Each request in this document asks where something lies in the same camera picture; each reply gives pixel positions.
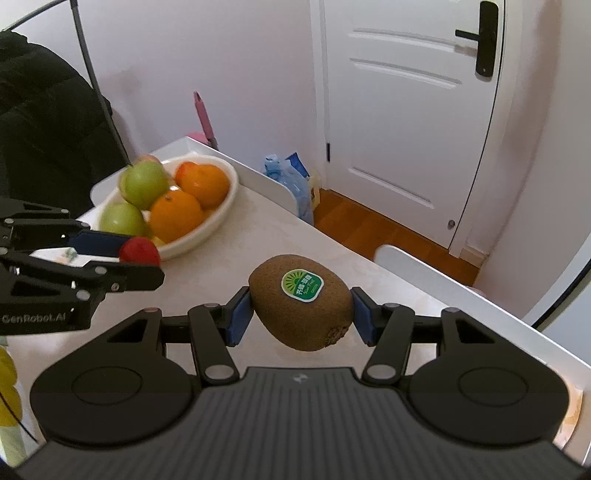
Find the black garment on rack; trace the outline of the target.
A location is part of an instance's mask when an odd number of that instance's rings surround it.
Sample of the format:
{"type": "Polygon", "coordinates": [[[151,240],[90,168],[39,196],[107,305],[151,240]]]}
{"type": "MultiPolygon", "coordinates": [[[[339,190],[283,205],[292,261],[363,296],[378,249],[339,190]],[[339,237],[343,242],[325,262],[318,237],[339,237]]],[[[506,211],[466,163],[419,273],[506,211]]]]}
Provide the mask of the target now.
{"type": "Polygon", "coordinates": [[[127,163],[106,98],[48,48],[1,34],[1,194],[80,216],[127,163]]]}

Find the cream duck-print bowl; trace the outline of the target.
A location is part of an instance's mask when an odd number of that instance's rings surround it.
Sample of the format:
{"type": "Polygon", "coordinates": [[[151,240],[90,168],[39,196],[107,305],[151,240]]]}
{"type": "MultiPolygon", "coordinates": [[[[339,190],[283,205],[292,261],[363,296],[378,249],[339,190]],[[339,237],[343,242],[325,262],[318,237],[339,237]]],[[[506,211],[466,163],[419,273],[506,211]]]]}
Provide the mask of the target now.
{"type": "Polygon", "coordinates": [[[189,155],[168,163],[144,155],[119,175],[96,227],[123,237],[114,256],[159,265],[206,240],[228,216],[238,174],[224,160],[189,155]]]}

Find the large orange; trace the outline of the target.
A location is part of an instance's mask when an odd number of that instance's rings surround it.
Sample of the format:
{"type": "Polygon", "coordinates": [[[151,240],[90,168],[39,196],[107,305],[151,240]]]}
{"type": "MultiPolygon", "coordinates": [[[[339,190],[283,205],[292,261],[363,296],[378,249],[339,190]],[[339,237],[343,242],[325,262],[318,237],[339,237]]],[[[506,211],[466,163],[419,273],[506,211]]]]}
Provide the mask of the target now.
{"type": "Polygon", "coordinates": [[[164,243],[187,235],[202,223],[205,214],[200,203],[182,190],[168,190],[149,210],[151,233],[164,243]]]}
{"type": "Polygon", "coordinates": [[[212,164],[197,164],[186,173],[178,186],[193,196],[204,210],[211,210],[228,196],[230,182],[221,168],[212,164]]]}

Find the yellow-red apple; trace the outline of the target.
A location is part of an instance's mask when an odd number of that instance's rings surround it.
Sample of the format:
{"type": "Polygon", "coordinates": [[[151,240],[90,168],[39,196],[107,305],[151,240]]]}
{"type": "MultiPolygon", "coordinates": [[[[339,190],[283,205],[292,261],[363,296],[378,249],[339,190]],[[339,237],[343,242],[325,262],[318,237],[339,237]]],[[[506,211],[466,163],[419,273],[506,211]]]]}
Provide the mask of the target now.
{"type": "Polygon", "coordinates": [[[160,160],[157,157],[155,157],[153,155],[149,155],[149,154],[139,155],[138,157],[136,157],[133,160],[132,164],[133,165],[139,165],[141,163],[146,163],[146,162],[160,164],[160,160]]]}

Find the white tray table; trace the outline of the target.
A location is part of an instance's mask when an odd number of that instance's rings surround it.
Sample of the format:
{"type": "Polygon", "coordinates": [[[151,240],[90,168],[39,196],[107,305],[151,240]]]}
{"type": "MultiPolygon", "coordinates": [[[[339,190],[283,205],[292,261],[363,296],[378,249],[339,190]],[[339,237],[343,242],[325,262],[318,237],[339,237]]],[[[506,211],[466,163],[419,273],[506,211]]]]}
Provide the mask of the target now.
{"type": "Polygon", "coordinates": [[[143,307],[178,315],[202,303],[223,303],[267,258],[294,253],[322,263],[349,287],[363,288],[377,303],[406,305],[420,315],[457,307],[557,371],[585,393],[581,415],[590,415],[590,368],[567,350],[410,255],[400,266],[382,267],[335,242],[284,207],[290,193],[255,169],[228,159],[238,173],[238,196],[211,237],[190,252],[164,262],[165,280],[154,292],[110,294],[97,309],[97,335],[143,307]]]}

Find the brown kiwi with sticker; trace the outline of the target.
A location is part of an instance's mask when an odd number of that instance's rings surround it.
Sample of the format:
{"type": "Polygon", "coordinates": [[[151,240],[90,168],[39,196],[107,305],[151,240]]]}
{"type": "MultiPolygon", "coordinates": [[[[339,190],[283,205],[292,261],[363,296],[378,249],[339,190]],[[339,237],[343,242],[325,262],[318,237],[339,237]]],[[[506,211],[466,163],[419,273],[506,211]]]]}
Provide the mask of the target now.
{"type": "Polygon", "coordinates": [[[250,274],[249,291],[264,327],[294,350],[332,346],[353,324],[349,287],[307,257],[284,254],[267,259],[250,274]]]}

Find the white panel door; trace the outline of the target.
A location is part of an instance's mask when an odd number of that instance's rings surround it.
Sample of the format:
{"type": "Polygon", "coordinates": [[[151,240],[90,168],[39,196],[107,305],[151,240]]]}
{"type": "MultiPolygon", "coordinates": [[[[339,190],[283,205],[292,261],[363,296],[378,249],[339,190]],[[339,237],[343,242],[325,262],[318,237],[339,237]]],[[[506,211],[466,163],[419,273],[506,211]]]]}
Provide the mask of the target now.
{"type": "Polygon", "coordinates": [[[322,46],[325,186],[450,247],[494,112],[505,5],[492,78],[476,73],[481,1],[315,1],[322,46]]]}

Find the small mandarin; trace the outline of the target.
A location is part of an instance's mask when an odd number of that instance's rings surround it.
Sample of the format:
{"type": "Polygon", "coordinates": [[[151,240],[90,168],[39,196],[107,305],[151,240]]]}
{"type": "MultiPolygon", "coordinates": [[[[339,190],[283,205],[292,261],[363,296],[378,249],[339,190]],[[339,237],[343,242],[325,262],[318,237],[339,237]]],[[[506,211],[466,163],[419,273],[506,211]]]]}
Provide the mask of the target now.
{"type": "Polygon", "coordinates": [[[191,161],[184,161],[182,162],[175,170],[174,173],[174,181],[177,185],[180,184],[182,178],[186,175],[187,172],[191,171],[197,166],[194,162],[191,161]]]}

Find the green apple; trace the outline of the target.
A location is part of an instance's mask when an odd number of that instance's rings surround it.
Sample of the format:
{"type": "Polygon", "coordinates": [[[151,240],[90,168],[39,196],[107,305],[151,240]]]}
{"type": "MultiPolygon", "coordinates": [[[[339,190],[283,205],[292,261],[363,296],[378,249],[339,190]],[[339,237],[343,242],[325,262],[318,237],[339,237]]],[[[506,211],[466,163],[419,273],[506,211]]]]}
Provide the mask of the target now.
{"type": "Polygon", "coordinates": [[[102,232],[143,237],[147,233],[142,212],[128,202],[108,204],[99,220],[102,232]]]}
{"type": "Polygon", "coordinates": [[[122,172],[118,189],[125,201],[140,210],[149,210],[169,190],[169,179],[159,161],[145,160],[122,172]]]}

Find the floral white tablecloth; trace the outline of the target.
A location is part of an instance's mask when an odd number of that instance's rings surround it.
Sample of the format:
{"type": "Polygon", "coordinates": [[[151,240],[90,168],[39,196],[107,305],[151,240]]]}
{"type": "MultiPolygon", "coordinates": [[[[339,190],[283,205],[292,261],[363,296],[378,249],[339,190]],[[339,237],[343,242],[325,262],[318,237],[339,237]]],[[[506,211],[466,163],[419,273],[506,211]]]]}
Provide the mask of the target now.
{"type": "Polygon", "coordinates": [[[379,304],[294,254],[224,304],[135,312],[47,367],[5,479],[586,479],[563,379],[462,310],[379,304]]]}

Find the blue plastic bag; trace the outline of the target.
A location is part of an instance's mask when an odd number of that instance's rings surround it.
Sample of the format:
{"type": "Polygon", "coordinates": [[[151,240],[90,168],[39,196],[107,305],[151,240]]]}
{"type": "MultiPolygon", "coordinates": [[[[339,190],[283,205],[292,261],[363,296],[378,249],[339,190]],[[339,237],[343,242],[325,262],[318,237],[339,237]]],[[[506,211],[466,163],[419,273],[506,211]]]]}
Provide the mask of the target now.
{"type": "Polygon", "coordinates": [[[307,178],[294,168],[290,160],[281,160],[274,154],[266,156],[263,167],[267,177],[280,183],[294,195],[294,199],[297,201],[297,217],[310,225],[314,224],[311,190],[307,178]]]}

